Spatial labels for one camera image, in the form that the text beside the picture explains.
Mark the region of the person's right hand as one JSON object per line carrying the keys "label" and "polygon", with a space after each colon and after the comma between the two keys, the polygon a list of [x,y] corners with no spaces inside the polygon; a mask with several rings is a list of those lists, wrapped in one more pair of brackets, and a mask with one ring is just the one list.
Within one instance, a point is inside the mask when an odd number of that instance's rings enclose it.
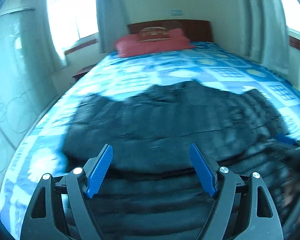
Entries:
{"label": "person's right hand", "polygon": [[283,205],[284,207],[292,203],[293,198],[297,193],[300,193],[300,175],[297,173],[289,172],[288,179],[284,183],[283,192]]}

